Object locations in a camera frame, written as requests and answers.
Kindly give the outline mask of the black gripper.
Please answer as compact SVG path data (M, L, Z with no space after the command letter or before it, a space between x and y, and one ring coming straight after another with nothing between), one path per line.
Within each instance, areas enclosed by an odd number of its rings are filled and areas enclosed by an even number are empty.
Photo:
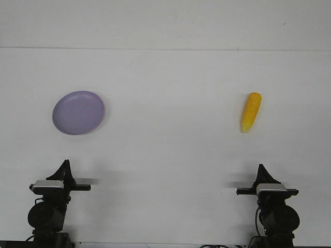
M285 205L285 201L298 194L297 189L288 189L274 179L263 164L259 164L255 187L237 188L237 195L256 195L260 207Z
M56 190L52 193L42 195L45 202L49 202L54 206L65 206L71 201L70 192L72 191L90 191L90 184L77 184L76 181L66 182L64 176L66 173L67 180L74 180L71 172L70 161L64 160L59 169L51 176L47 177L46 180L60 180L64 183L64 189Z

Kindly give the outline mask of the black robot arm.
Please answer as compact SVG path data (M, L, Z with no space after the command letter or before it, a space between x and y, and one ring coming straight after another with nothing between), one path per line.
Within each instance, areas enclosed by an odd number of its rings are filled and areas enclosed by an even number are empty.
M299 227L298 213L286 200L298 195L297 189L288 189L274 179L263 164L259 164L257 177L250 188L237 188L237 195L255 195L257 235L248 247L293 247L294 230Z
M70 235L63 232L65 216L72 191L90 191L90 184L78 184L70 161L65 159L59 169L45 180L37 180L29 189L40 197L30 209L27 220L34 229L26 239L32 247L75 247Z

